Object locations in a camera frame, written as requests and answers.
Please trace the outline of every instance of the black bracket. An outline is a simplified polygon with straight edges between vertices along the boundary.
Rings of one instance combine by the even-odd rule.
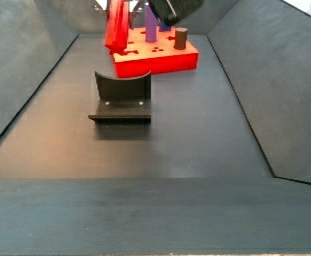
[[[95,72],[99,92],[93,121],[151,121],[151,73],[115,79]]]

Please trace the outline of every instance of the brown peg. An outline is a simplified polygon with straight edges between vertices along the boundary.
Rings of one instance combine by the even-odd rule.
[[[186,41],[187,41],[187,28],[176,28],[175,29],[174,48],[176,50],[184,50],[186,49]]]

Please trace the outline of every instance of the gray wall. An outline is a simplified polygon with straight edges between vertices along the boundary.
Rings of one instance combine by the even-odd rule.
[[[240,0],[208,37],[275,175],[311,182],[311,17]]]
[[[81,34],[104,33],[105,18],[92,8],[92,0],[44,0]],[[202,8],[179,25],[190,34],[206,35],[238,0],[204,0]],[[141,26],[141,17],[135,21]]]
[[[0,134],[76,35],[41,1],[0,0]]]

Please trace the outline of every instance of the red object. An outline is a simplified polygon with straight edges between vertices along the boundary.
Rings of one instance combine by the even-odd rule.
[[[160,74],[196,68],[199,52],[188,41],[184,50],[174,48],[175,31],[157,32],[155,43],[145,42],[144,31],[144,28],[129,30],[124,54],[112,55],[119,78],[141,76],[149,71]]]
[[[128,15],[128,2],[124,0],[112,0],[109,5],[104,43],[111,54],[123,53],[127,48],[129,27]]]

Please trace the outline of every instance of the red base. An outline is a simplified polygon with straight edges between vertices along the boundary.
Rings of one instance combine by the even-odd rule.
[[[157,32],[157,41],[145,42],[144,28],[128,31],[125,55],[113,54],[119,78],[160,74],[196,68],[199,52],[187,41],[186,49],[174,48],[175,29]]]

